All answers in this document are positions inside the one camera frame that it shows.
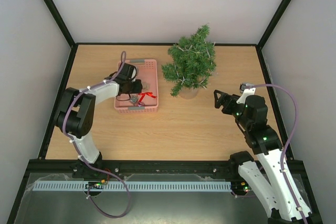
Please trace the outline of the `pink plastic basket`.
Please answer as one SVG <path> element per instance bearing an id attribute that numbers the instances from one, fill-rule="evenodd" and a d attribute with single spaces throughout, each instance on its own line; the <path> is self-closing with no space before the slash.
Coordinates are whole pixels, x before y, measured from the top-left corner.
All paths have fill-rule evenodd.
<path id="1" fill-rule="evenodd" d="M 136 80 L 141 80 L 142 90 L 131 94 L 122 94 L 114 100 L 114 108 L 119 113 L 152 113 L 159 105 L 158 68 L 155 59 L 131 59 L 125 61 L 137 68 Z"/>

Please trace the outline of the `beige felt ornament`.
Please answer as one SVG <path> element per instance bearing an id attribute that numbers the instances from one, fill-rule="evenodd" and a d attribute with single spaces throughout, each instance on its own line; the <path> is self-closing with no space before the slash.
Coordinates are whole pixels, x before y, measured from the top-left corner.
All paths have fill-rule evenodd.
<path id="1" fill-rule="evenodd" d="M 150 84 L 143 82 L 142 83 L 142 90 L 148 91 L 150 89 Z"/>

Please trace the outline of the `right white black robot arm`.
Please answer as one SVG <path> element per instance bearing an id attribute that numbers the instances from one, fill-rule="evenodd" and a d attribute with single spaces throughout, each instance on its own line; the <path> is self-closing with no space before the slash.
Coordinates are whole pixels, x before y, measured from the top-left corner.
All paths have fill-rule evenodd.
<path id="1" fill-rule="evenodd" d="M 229 172 L 244 179 L 262 204 L 268 223 L 322 223 L 302 197 L 285 160 L 277 132 L 267 123 L 268 107 L 254 88 L 241 95 L 214 91 L 214 107 L 235 118 L 247 145 L 256 155 L 258 168 L 248 151 L 230 156 Z"/>

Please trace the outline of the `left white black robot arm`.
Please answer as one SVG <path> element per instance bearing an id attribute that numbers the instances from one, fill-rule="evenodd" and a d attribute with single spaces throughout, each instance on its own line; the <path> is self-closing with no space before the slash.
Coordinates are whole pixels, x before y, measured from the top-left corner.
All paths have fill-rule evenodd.
<path id="1" fill-rule="evenodd" d="M 96 105 L 122 94 L 129 97 L 142 91 L 137 79 L 138 68 L 122 63 L 118 71 L 93 86 L 83 89 L 67 88 L 61 98 L 54 124 L 69 138 L 78 161 L 74 173 L 83 178 L 96 178 L 103 172 L 102 154 L 94 144 L 91 128 Z"/>

